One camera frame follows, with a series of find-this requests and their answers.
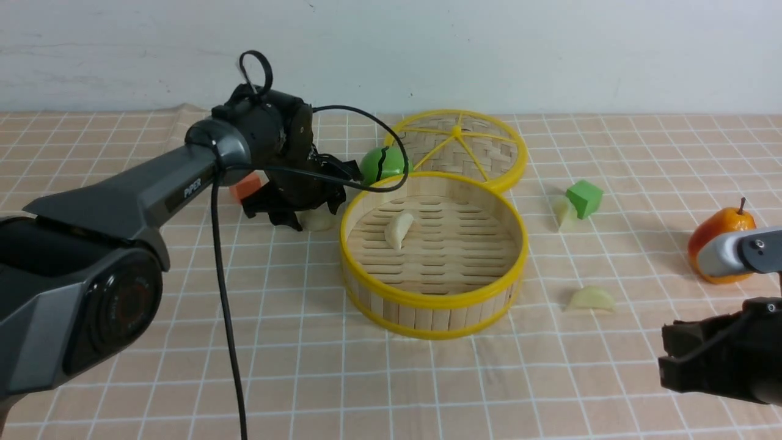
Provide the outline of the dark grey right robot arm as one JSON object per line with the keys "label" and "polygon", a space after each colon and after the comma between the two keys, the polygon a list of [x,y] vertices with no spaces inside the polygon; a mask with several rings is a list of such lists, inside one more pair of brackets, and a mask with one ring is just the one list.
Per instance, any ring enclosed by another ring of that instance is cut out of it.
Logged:
{"label": "dark grey right robot arm", "polygon": [[781,404],[780,298],[743,302],[740,312],[662,326],[661,385],[760,405]]}

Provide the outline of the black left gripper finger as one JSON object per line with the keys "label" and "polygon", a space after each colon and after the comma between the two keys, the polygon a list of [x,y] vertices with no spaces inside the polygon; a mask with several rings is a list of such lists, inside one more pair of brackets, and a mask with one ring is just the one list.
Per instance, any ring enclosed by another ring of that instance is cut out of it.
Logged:
{"label": "black left gripper finger", "polygon": [[301,221],[299,220],[300,212],[301,211],[297,210],[269,211],[269,220],[272,226],[285,226],[294,229],[295,231],[302,232],[304,231],[304,226],[302,226]]}

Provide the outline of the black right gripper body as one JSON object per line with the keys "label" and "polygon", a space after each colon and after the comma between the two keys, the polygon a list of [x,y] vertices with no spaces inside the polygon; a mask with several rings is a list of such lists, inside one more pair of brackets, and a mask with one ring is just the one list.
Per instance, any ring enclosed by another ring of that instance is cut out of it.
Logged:
{"label": "black right gripper body", "polygon": [[740,312],[662,326],[661,386],[756,404],[781,403],[781,301],[751,298]]}

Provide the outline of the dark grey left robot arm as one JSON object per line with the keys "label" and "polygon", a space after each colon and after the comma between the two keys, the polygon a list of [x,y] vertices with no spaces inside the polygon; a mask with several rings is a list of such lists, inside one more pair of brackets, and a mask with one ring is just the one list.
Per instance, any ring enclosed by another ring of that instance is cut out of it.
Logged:
{"label": "dark grey left robot arm", "polygon": [[355,161],[319,153],[301,98],[235,91],[185,143],[99,183],[37,198],[2,220],[2,413],[128,348],[148,329],[170,256],[160,229],[207,187],[263,171],[246,213],[299,228],[297,211],[335,213]]}

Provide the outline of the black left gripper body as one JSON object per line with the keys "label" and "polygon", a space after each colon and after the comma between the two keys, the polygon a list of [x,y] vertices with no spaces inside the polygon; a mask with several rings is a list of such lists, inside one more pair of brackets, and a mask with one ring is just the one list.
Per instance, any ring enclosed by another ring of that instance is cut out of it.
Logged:
{"label": "black left gripper body", "polygon": [[302,101],[271,103],[281,116],[283,140],[261,154],[268,178],[242,202],[245,215],[269,211],[310,211],[326,204],[335,214],[346,200],[344,181],[360,183],[357,161],[320,153],[313,143],[313,109]]}

